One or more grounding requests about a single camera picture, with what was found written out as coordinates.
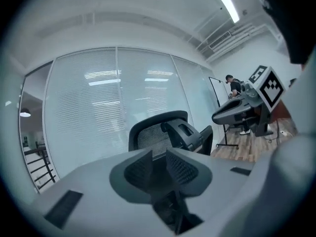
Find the person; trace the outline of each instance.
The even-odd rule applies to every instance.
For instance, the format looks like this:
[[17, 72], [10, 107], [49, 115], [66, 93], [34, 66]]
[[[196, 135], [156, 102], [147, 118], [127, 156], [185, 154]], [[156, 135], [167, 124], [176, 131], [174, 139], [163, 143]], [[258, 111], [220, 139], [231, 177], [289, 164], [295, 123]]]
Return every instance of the person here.
[[[231, 84], [231, 91], [232, 91], [231, 97], [232, 98], [240, 95], [242, 81], [235, 79], [232, 75], [227, 75], [226, 83]], [[242, 126], [243, 126], [243, 131], [240, 132], [239, 134], [240, 135], [250, 134], [250, 128], [246, 121], [242, 123]]]

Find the black pants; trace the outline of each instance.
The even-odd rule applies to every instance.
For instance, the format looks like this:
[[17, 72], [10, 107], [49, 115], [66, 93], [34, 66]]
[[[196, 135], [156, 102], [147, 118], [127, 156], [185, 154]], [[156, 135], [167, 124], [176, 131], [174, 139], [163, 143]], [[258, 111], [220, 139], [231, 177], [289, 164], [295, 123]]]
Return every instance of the black pants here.
[[246, 132], [246, 131], [249, 131], [249, 126], [247, 125], [247, 122], [246, 121], [244, 121], [243, 123], [242, 123], [242, 126], [243, 126], [243, 130]]

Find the sneaker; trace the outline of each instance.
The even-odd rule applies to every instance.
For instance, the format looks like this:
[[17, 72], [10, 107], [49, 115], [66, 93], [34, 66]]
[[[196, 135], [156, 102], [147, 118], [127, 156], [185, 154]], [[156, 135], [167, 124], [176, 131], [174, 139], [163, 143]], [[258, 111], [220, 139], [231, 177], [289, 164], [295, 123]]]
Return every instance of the sneaker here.
[[248, 131], [243, 131], [243, 132], [240, 132], [239, 134], [240, 135], [245, 135], [245, 134], [249, 134], [250, 133], [250, 130], [248, 130]]

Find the whiteboard stand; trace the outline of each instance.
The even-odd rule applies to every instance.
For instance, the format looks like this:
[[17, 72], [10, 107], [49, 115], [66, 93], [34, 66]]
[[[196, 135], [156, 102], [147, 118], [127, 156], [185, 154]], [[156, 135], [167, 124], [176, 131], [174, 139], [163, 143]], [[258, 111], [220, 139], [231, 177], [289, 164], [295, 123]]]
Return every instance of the whiteboard stand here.
[[[210, 82], [211, 82], [211, 84], [212, 84], [212, 87], [213, 87], [213, 89], [214, 89], [215, 96], [216, 96], [216, 99], [217, 99], [218, 107], [221, 107], [221, 104], [220, 104], [220, 101], [219, 101], [219, 99], [218, 99], [218, 96], [217, 96], [217, 93], [216, 93], [216, 90], [215, 90], [215, 87], [214, 87], [214, 85], [213, 85], [212, 80], [216, 80], [216, 81], [218, 81], [219, 83], [222, 83], [222, 84], [223, 84], [223, 87], [224, 87], [223, 90], [226, 92], [227, 99], [229, 100], [229, 97], [228, 97], [227, 91], [226, 91], [226, 89], [225, 89], [224, 83], [223, 83], [221, 80], [218, 80], [218, 79], [215, 79], [215, 78], [212, 78], [212, 77], [209, 77], [209, 80], [210, 80]], [[219, 143], [219, 144], [216, 144], [216, 147], [218, 147], [218, 146], [227, 146], [227, 147], [236, 147], [236, 149], [239, 149], [239, 145], [238, 145], [238, 144], [228, 144], [228, 143], [227, 143], [227, 135], [226, 135], [226, 133], [227, 133], [227, 131], [229, 130], [229, 128], [226, 130], [225, 125], [223, 125], [223, 128], [224, 128], [225, 144], [220, 144], [220, 143]]]

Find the office chair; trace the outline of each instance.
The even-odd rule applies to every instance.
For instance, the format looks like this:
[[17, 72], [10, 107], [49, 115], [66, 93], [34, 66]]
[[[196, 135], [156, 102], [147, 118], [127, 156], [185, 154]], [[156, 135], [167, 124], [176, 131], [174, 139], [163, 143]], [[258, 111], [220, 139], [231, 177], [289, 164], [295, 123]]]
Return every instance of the office chair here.
[[210, 125], [199, 133], [188, 124], [187, 112], [172, 111], [135, 124], [129, 133], [128, 150], [150, 147], [153, 158], [159, 158], [172, 147], [210, 155], [212, 142], [213, 129]]

